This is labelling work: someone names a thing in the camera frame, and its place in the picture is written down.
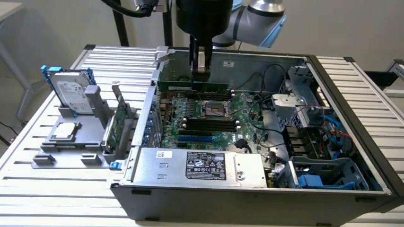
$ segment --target black metal bar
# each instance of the black metal bar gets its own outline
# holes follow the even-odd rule
[[[366,71],[366,74],[372,79],[375,84],[380,87],[380,89],[391,86],[399,78],[394,72]]]
[[[172,17],[171,17],[171,1],[166,0],[167,12],[163,13],[163,28],[164,28],[164,44],[172,46]]]
[[[112,12],[114,12],[116,30],[119,32],[120,46],[130,46],[124,16],[115,10]]]
[[[7,141],[7,139],[2,135],[0,135],[0,140],[8,147],[11,146],[11,143]]]

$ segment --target blue cable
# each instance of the blue cable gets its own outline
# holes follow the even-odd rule
[[[328,121],[331,121],[332,123],[335,123],[335,126],[338,127],[338,129],[342,128],[342,123],[336,119],[334,119],[330,116],[324,116],[323,114],[320,115],[320,117],[326,118]]]
[[[340,151],[338,151],[338,152],[334,154],[332,160],[336,160],[338,157],[339,157],[339,155],[340,155]]]

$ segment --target power supply label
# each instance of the power supply label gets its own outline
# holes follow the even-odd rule
[[[186,177],[194,180],[226,181],[224,153],[187,152]]]

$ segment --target capacitor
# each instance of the capacitor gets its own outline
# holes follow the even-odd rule
[[[154,121],[148,121],[148,122],[146,123],[146,126],[147,126],[147,127],[152,127],[152,125],[154,125]]]
[[[252,142],[258,143],[258,134],[256,133],[254,133],[254,135],[252,135]]]

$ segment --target black wire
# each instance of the black wire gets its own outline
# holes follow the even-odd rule
[[[316,127],[316,128],[326,133],[326,135],[327,135],[327,137],[328,137],[328,139],[331,141],[331,137],[332,137],[331,132],[327,129],[324,129],[323,127]]]
[[[7,141],[7,139],[0,135],[2,142],[10,147],[11,143]]]
[[[235,88],[235,90],[238,90],[240,87],[243,87],[243,86],[248,83],[248,81],[252,79],[252,77],[254,77],[255,75],[259,75],[259,76],[263,78],[262,73],[255,72],[255,73],[250,76],[250,78],[246,80],[246,82],[244,82],[240,86],[238,86],[238,87]]]
[[[258,144],[259,144],[262,147],[264,147],[264,148],[275,148],[275,147],[278,147],[278,146],[280,146],[280,145],[286,145],[284,143],[280,143],[280,144],[276,144],[276,145],[274,145],[274,146],[266,146],[266,145],[262,144],[262,138],[263,138],[263,137],[264,137],[264,136],[262,136],[262,137],[259,138]]]
[[[259,103],[259,102],[266,102],[266,101],[268,101],[268,100],[271,100],[271,98],[267,98],[267,99],[264,99],[264,100],[262,100],[262,101],[255,102],[255,104],[252,105],[252,107],[251,107],[251,109],[250,109],[248,116],[250,116],[250,114],[251,114],[251,112],[252,112],[254,107],[258,105],[258,103]],[[266,131],[275,131],[275,132],[278,132],[279,134],[283,135],[283,133],[282,133],[279,130],[267,129],[267,128],[262,128],[262,127],[256,126],[256,125],[251,122],[250,118],[248,118],[248,121],[250,121],[251,125],[252,125],[256,129],[266,130]]]
[[[239,48],[238,48],[238,51],[240,50],[240,47],[242,47],[242,43],[243,43],[243,42],[240,42],[240,44],[239,44]]]
[[[14,133],[15,133],[16,135],[19,135],[18,132],[14,130],[14,128],[12,128],[11,126],[6,125],[3,122],[0,122],[0,124],[3,124],[4,127],[10,128],[10,129],[14,131]]]
[[[122,7],[114,0],[102,0],[102,2],[104,2],[116,12],[122,13],[123,15],[138,18],[150,17],[154,11],[154,7],[158,4],[158,1],[152,0],[150,1],[150,4],[144,4],[142,6],[140,11],[134,11]]]
[[[266,68],[266,70],[264,70],[264,73],[263,73],[263,82],[264,82],[267,70],[268,70],[272,66],[278,66],[278,67],[283,70],[283,72],[284,72],[284,81],[286,81],[286,69],[284,69],[284,67],[283,67],[280,64],[271,64],[271,65],[267,66],[267,68]]]
[[[248,145],[246,145],[246,148],[247,148],[247,150],[248,150],[248,153],[251,153],[251,154],[252,154],[251,147],[250,147]]]

